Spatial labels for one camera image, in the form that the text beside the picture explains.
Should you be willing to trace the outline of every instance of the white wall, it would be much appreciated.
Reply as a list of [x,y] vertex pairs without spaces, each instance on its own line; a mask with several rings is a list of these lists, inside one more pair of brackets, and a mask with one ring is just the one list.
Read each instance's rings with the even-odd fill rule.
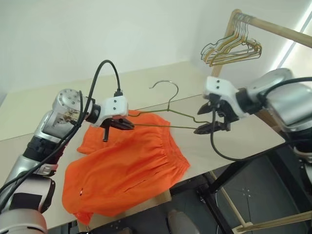
[[[204,73],[210,74],[212,68],[199,61],[202,45],[214,42],[224,36],[230,12],[241,9],[243,13],[259,19],[298,30],[298,23],[310,6],[311,0],[239,0],[209,1],[209,7],[201,14],[201,25],[195,43],[192,61]],[[236,87],[246,86],[248,82],[259,78],[266,72],[275,69],[273,64],[288,41],[275,34],[253,26],[249,27],[249,37],[261,42],[263,50],[259,59],[236,62],[223,66],[220,77],[232,81]]]
[[0,92],[0,106],[2,105],[2,103],[3,103],[4,99],[5,99],[5,97],[6,97],[6,94]]
[[[154,89],[149,89],[157,81],[167,78],[179,86],[175,100],[202,93],[205,77],[190,62],[132,71],[120,74],[120,86],[128,100],[129,109],[141,109],[168,102],[176,93],[174,85],[160,83]],[[71,88],[88,95],[91,82],[91,79],[87,79],[8,93],[0,107],[0,141],[33,133],[43,115],[51,110],[60,90]],[[92,98],[100,104],[104,99],[112,97],[116,88],[115,75],[100,76]],[[185,107],[184,112],[195,115],[189,112],[188,107]]]
[[[189,60],[204,73],[202,47],[223,37],[235,8],[295,28],[310,0],[0,1],[0,82],[4,92],[93,76],[103,59],[120,72]],[[252,29],[258,60],[225,66],[237,86],[270,69],[284,39]]]
[[[312,36],[312,20],[304,33]],[[290,68],[296,78],[312,77],[312,49],[296,43],[282,67]]]

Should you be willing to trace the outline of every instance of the metal frame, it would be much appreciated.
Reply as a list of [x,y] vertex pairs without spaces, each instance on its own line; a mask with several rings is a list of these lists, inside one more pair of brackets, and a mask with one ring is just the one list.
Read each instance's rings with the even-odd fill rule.
[[[295,178],[293,178],[289,170],[286,170],[286,166],[281,168],[281,165],[283,165],[283,163],[278,153],[271,152],[270,154],[267,154],[267,156],[272,162],[277,173],[282,178],[286,188],[290,191],[290,194],[292,198],[294,199],[295,204],[299,205],[298,208],[300,210],[308,209],[307,207],[306,208],[302,207],[302,199],[303,199],[303,195],[305,195],[304,191],[302,191],[302,189],[301,191],[299,191],[299,187],[297,183],[295,182]],[[187,181],[183,181],[183,182],[176,184],[174,187],[170,189],[170,192],[172,195],[176,195],[185,190],[196,190],[198,195],[200,196],[200,199],[204,201],[204,203],[207,205],[208,209],[212,213],[214,219],[216,220],[222,232],[224,234],[233,234],[231,227],[229,226],[228,222],[224,218],[222,212],[220,211],[220,209],[218,208],[215,202],[215,193],[221,187],[223,187],[226,183],[228,183],[232,178],[234,178],[234,176],[240,173],[245,167],[247,167],[251,162],[253,162],[253,160],[239,161],[239,162],[232,163],[217,178],[217,180],[214,180],[212,176],[210,175],[210,173],[198,175],[196,177],[188,179]],[[289,181],[283,179],[283,178],[289,179],[290,177],[291,177],[291,184]]]

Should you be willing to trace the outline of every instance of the beige tabletop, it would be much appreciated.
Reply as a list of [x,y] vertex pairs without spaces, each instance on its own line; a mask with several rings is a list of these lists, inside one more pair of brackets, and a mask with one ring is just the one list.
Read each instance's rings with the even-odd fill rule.
[[[171,104],[173,110],[195,115],[199,107],[206,100],[202,96],[190,97]],[[167,104],[153,106],[143,110],[164,109]],[[179,116],[170,112],[158,113],[160,116],[170,121],[172,125],[196,127],[190,118]],[[206,114],[196,117],[199,120],[211,120],[211,115]],[[48,228],[52,228],[75,219],[75,217],[63,208],[61,202],[62,187],[64,183],[64,173],[67,165],[83,157],[76,151],[81,144],[83,135],[88,128],[88,123],[84,123],[71,142],[66,147],[63,156],[59,160],[57,173],[52,177],[56,181],[56,190],[53,196],[51,207],[44,213]],[[191,129],[171,129],[177,145],[183,155],[188,159],[191,167],[185,173],[182,180],[211,171],[218,167],[231,163],[219,157],[212,149],[208,135],[196,135]],[[0,141],[0,152],[2,161],[0,165],[0,183],[3,183],[9,174],[16,158],[22,154],[32,134]],[[215,134],[215,144],[225,155],[237,158],[244,158],[257,152],[266,150],[272,146],[282,143],[284,140],[274,132],[268,125],[256,116],[250,116],[240,121],[232,123],[229,132],[217,132]]]

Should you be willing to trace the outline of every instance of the wooden stick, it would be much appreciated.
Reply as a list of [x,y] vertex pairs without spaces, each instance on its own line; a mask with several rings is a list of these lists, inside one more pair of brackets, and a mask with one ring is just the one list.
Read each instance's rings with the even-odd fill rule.
[[[215,176],[214,172],[211,171],[210,172],[211,176],[216,180],[217,177]],[[246,222],[244,221],[243,217],[240,215],[238,209],[236,208],[236,206],[234,205],[234,203],[232,202],[232,200],[230,199],[230,196],[228,195],[228,193],[225,191],[224,188],[220,189],[221,192],[223,193],[225,199],[227,200],[228,204],[230,205],[231,209],[233,210],[233,212],[235,213],[236,217],[238,218],[239,222],[241,223],[241,225],[243,226],[243,228],[246,228],[248,225],[246,224]]]
[[[248,222],[248,223],[246,223],[246,224],[247,224],[247,226],[253,225],[253,223],[251,223],[251,222]],[[242,225],[239,225],[238,227],[232,228],[233,234],[243,234],[243,233],[245,233],[246,231],[239,232],[239,231],[237,230],[237,229],[242,228],[242,227],[243,227]]]
[[[242,22],[248,22],[248,19],[243,18]],[[283,26],[280,26],[271,22],[267,22],[258,18],[254,18],[254,17],[252,17],[249,24],[254,27],[261,28],[265,31],[279,35],[281,37],[287,38],[289,40],[293,40],[309,48],[312,48],[312,37],[306,34],[299,33],[295,30],[285,28]]]
[[[232,35],[234,33],[235,28],[234,28],[234,24],[233,24],[233,18],[234,18],[234,16],[237,13],[242,13],[242,11],[239,10],[239,9],[235,9],[235,10],[232,11],[230,19],[229,19],[228,26],[227,26],[226,31],[225,31],[224,37],[228,37],[228,36],[230,36],[230,35]],[[213,71],[211,73],[211,76],[219,77],[221,69],[222,69],[222,66],[223,65],[214,66]]]
[[238,228],[237,231],[246,232],[246,231],[254,231],[254,230],[259,230],[259,229],[264,229],[264,228],[272,228],[272,227],[282,226],[286,224],[310,220],[311,217],[312,217],[312,211],[307,211],[301,214],[295,214],[295,215],[291,215],[288,217],[279,218],[279,219],[275,219],[275,220],[271,220],[271,221],[267,221],[267,222],[263,222],[259,224],[253,224],[249,227]]

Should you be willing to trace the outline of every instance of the orange fabric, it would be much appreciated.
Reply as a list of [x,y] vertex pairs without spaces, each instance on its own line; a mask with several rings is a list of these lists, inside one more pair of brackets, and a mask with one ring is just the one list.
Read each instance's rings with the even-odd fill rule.
[[[132,123],[170,125],[155,114],[128,117]],[[78,151],[88,156],[72,162],[65,173],[65,209],[88,225],[93,213],[115,216],[176,184],[189,168],[170,128],[89,127]]]

